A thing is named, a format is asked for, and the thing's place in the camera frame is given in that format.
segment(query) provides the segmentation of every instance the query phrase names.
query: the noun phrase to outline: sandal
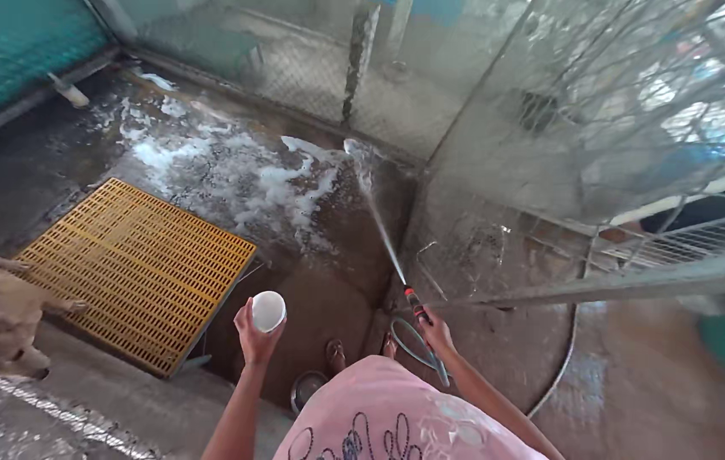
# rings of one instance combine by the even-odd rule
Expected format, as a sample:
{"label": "sandal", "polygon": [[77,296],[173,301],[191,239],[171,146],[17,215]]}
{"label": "sandal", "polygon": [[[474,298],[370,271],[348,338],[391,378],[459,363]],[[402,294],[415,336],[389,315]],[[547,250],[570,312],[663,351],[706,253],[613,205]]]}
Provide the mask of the sandal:
{"label": "sandal", "polygon": [[334,361],[337,357],[340,357],[343,364],[345,364],[345,353],[343,351],[343,342],[339,339],[328,340],[326,344],[326,361],[330,367],[334,367]]}
{"label": "sandal", "polygon": [[[391,331],[385,332],[385,338],[382,340],[382,350],[379,350],[379,352],[387,358],[396,359],[397,348],[397,340],[393,340],[393,334],[391,334]],[[393,357],[388,356],[387,353],[389,350],[393,350]]]}

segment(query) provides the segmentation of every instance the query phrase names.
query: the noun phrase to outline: white cup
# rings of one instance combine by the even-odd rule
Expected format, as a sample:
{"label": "white cup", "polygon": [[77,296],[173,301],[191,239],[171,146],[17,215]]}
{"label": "white cup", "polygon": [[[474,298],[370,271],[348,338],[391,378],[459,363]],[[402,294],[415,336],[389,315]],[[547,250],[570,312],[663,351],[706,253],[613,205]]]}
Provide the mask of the white cup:
{"label": "white cup", "polygon": [[271,332],[286,317],[286,301],[274,290],[257,294],[252,303],[252,322],[261,332]]}

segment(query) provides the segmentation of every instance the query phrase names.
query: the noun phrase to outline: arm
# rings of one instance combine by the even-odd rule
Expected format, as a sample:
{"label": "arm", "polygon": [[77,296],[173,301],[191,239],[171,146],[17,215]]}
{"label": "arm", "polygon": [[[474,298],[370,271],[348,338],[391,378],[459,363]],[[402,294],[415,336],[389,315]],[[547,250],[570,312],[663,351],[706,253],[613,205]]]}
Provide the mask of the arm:
{"label": "arm", "polygon": [[530,419],[513,406],[497,389],[456,351],[447,324],[433,311],[425,308],[433,325],[419,319],[425,340],[445,363],[447,371],[456,380],[464,399],[488,414],[493,420],[517,435],[524,444],[537,450],[550,460],[564,460],[559,451]]}
{"label": "arm", "polygon": [[255,457],[255,417],[260,389],[268,360],[283,333],[286,320],[274,331],[264,333],[252,323],[252,298],[237,312],[235,326],[241,336],[246,365],[232,397],[226,405],[201,460],[253,460]]}

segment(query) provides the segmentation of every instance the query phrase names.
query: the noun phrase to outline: yellow plastic grate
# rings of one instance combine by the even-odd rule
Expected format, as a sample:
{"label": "yellow plastic grate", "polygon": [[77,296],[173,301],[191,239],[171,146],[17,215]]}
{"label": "yellow plastic grate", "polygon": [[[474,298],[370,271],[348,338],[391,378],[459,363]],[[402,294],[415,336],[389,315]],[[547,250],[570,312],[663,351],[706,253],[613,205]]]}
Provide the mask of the yellow plastic grate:
{"label": "yellow plastic grate", "polygon": [[90,303],[68,322],[168,377],[255,249],[111,178],[17,259],[33,265],[27,281]]}

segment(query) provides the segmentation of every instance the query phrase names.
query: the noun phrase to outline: hose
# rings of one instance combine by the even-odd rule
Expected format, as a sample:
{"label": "hose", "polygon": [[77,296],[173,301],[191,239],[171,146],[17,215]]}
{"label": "hose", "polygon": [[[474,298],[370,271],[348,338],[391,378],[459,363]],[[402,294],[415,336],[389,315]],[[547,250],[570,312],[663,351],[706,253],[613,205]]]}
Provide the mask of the hose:
{"label": "hose", "polygon": [[[402,343],[402,340],[399,340],[399,336],[397,335],[397,332],[393,329],[393,325],[396,323],[401,323],[405,328],[408,329],[408,331],[413,334],[414,337],[422,344],[422,348],[428,352],[428,360],[419,358],[419,356],[411,351],[407,345]],[[430,369],[435,370],[439,374],[439,378],[441,379],[441,384],[445,387],[450,386],[450,380],[447,374],[447,370],[445,370],[445,364],[436,357],[436,354],[428,348],[428,346],[424,343],[424,339],[422,336],[419,335],[419,333],[416,331],[416,329],[413,329],[413,326],[410,326],[410,323],[408,321],[405,321],[402,318],[399,318],[398,316],[393,317],[391,319],[391,336],[393,337],[393,340],[397,340],[397,343],[400,347],[402,347],[403,350],[405,350],[413,359],[423,363],[425,366],[428,366]]]}
{"label": "hose", "polygon": [[[558,386],[559,382],[561,382],[561,378],[564,375],[564,372],[567,371],[567,365],[570,362],[570,359],[572,358],[572,351],[575,349],[575,335],[576,331],[578,329],[578,308],[579,305],[573,304],[572,305],[572,325],[570,326],[570,335],[569,335],[569,341],[567,343],[567,352],[564,354],[564,360],[561,363],[561,367],[559,368],[558,374],[556,374],[555,378],[553,379],[553,382],[550,384],[550,387],[547,388],[547,391],[544,392],[544,394],[541,396],[541,398],[536,402],[536,405],[532,407],[525,415],[527,415],[527,418],[532,418],[537,412],[538,409],[541,408],[541,406],[544,405],[549,399],[550,396],[553,395],[555,392],[555,387]],[[414,353],[411,349],[405,345],[405,343],[402,342],[402,340],[399,339],[399,336],[397,335],[397,332],[394,330],[393,325],[396,323],[401,323],[405,328],[408,329],[408,331],[419,341],[422,343],[422,348],[428,353],[429,358],[432,361],[438,362],[441,366],[441,371],[437,366],[431,362],[429,362],[426,359],[420,358],[416,353]],[[422,336],[419,335],[419,333],[416,331],[416,329],[413,328],[413,326],[410,326],[410,323],[408,321],[405,321],[404,319],[395,316],[393,319],[391,319],[391,336],[393,336],[393,340],[397,340],[397,343],[400,347],[402,347],[403,350],[406,351],[410,355],[411,358],[423,363],[425,366],[429,367],[430,369],[433,369],[437,372],[439,372],[439,375],[441,377],[441,374],[444,373],[445,378],[442,379],[442,383],[445,383],[445,379],[449,378],[447,371],[444,369],[444,364],[441,363],[441,360],[436,358],[436,355],[433,354],[427,347],[427,345],[424,344],[424,339]]]}

